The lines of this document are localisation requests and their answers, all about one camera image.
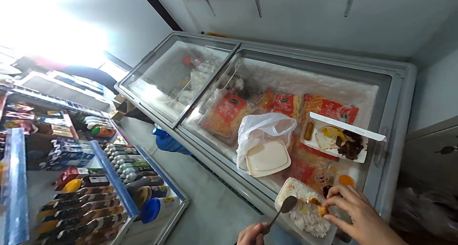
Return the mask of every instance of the white rice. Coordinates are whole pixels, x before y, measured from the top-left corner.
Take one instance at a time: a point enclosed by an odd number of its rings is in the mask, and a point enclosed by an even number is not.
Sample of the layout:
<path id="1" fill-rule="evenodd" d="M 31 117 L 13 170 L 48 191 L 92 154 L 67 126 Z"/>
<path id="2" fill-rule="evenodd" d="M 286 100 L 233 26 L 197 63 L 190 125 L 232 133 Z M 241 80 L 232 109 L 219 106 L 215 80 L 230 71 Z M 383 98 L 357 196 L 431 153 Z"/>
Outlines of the white rice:
<path id="1" fill-rule="evenodd" d="M 289 197 L 295 196 L 298 201 L 296 206 L 288 213 L 294 224 L 300 229 L 311 233 L 315 237 L 323 238 L 331 228 L 328 220 L 323 219 L 318 214 L 318 206 L 308 204 L 307 198 L 317 198 L 323 203 L 323 199 L 319 198 L 316 192 L 304 189 L 302 185 L 291 182 L 286 187 L 284 192 L 281 192 L 280 202 Z"/>

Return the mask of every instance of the display refrigerator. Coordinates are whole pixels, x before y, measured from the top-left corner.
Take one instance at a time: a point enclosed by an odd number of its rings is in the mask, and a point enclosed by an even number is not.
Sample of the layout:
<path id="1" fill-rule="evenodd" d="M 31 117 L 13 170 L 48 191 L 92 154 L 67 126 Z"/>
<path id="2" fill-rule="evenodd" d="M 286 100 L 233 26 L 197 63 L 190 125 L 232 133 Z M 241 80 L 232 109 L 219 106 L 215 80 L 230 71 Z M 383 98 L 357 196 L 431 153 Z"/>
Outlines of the display refrigerator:
<path id="1" fill-rule="evenodd" d="M 0 115 L 2 126 L 7 126 L 7 121 L 11 105 L 22 105 L 34 108 L 34 111 L 47 111 L 56 113 L 61 112 L 63 119 L 68 123 L 72 136 L 70 137 L 81 144 L 82 137 L 80 131 L 76 131 L 75 124 L 79 118 L 90 116 L 98 119 L 105 119 L 110 123 L 115 134 L 112 138 L 106 139 L 108 144 L 129 145 L 128 139 L 118 128 L 115 121 L 108 117 L 108 114 L 80 104 L 62 100 L 54 96 L 43 95 L 37 91 L 19 86 L 0 85 Z M 68 166 L 60 166 L 61 169 L 46 168 L 42 169 L 43 158 L 52 148 L 52 141 L 61 138 L 56 133 L 49 134 L 42 132 L 42 126 L 38 125 L 38 130 L 25 128 L 11 128 L 0 131 L 4 138 L 4 157 L 1 161 L 2 185 L 1 185 L 1 205 L 2 214 L 0 217 L 1 241 L 4 245 L 17 244 L 46 244 L 46 240 L 39 240 L 39 229 L 43 225 L 40 213 L 43 205 L 48 205 L 54 201 L 56 195 L 61 194 L 51 185 L 62 177 L 65 168 L 73 167 L 76 160 Z M 125 183 L 120 175 L 115 171 L 113 164 L 108 160 L 106 153 L 102 150 L 100 140 L 84 141 L 90 147 L 93 158 L 84 167 L 105 176 L 109 184 L 113 187 L 114 199 L 123 207 L 123 216 L 126 217 L 121 225 L 117 226 L 113 233 L 105 233 L 101 229 L 97 235 L 103 232 L 105 240 L 97 242 L 110 245 L 118 244 L 164 244 L 170 235 L 173 227 L 178 223 L 180 216 L 190 203 L 187 195 L 176 185 L 172 178 L 165 172 L 145 150 L 135 144 L 134 147 L 142 158 L 141 161 L 147 162 L 151 171 L 157 173 L 162 178 L 163 186 L 167 186 L 169 194 L 167 197 L 177 198 L 176 206 L 163 217 L 144 224 L 141 219 L 142 209 L 138 207 L 134 195 L 128 192 Z M 91 244 L 89 241 L 84 243 L 78 240 L 68 240 L 74 244 Z"/>
<path id="2" fill-rule="evenodd" d="M 288 177 L 321 192 L 347 175 L 388 219 L 415 78 L 416 67 L 405 62 L 174 32 L 115 88 L 263 214 L 276 214 L 274 201 Z M 336 110 L 344 118 L 335 119 L 386 136 L 369 142 L 364 163 L 300 142 L 308 112 L 337 117 Z M 236 166 L 237 134 L 244 116 L 267 112 L 297 121 L 288 148 L 292 163 L 254 178 Z M 280 224 L 295 235 L 289 221 Z"/>

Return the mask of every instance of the fried egg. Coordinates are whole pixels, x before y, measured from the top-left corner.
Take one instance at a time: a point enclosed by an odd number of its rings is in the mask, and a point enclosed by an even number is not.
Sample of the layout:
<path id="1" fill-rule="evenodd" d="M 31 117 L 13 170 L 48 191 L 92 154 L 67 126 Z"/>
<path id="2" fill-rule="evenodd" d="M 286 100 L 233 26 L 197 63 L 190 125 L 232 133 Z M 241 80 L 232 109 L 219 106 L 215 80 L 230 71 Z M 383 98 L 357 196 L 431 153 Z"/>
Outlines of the fried egg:
<path id="1" fill-rule="evenodd" d="M 321 149 L 339 148 L 336 145 L 337 137 L 342 139 L 342 144 L 347 141 L 347 138 L 342 131 L 336 127 L 326 126 L 317 131 L 315 134 L 317 144 Z"/>

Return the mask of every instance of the white plastic bag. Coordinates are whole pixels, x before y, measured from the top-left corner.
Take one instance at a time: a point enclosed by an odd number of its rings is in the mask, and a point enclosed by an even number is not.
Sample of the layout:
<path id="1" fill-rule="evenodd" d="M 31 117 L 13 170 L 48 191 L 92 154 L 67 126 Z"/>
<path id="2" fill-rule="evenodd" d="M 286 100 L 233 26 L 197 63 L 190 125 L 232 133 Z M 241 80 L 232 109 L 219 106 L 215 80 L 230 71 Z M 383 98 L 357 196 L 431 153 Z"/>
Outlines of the white plastic bag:
<path id="1" fill-rule="evenodd" d="M 247 152 L 259 145 L 273 140 L 282 140 L 286 147 L 291 142 L 291 133 L 296 128 L 295 119 L 288 116 L 270 112 L 261 115 L 247 115 L 243 117 L 239 128 L 239 147 L 237 148 L 237 169 L 250 174 L 240 166 L 246 162 Z"/>

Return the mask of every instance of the spoon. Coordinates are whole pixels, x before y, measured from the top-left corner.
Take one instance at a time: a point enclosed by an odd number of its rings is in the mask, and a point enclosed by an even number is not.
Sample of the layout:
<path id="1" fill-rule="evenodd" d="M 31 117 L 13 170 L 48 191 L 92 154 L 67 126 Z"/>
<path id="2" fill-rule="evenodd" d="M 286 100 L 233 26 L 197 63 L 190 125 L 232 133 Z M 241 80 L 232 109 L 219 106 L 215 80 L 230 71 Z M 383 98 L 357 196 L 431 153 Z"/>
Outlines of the spoon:
<path id="1" fill-rule="evenodd" d="M 283 201 L 283 204 L 282 204 L 282 207 L 280 208 L 280 211 L 278 211 L 278 213 L 275 216 L 275 218 L 272 220 L 272 222 L 270 222 L 270 224 L 267 226 L 267 228 L 264 229 L 262 234 L 266 235 L 267 233 L 269 233 L 270 232 L 270 228 L 272 227 L 273 223 L 275 222 L 277 217 L 280 215 L 280 213 L 288 213 L 289 211 L 291 211 L 291 209 L 293 209 L 293 207 L 296 205 L 296 203 L 297 203 L 297 198 L 295 196 L 287 197 Z"/>

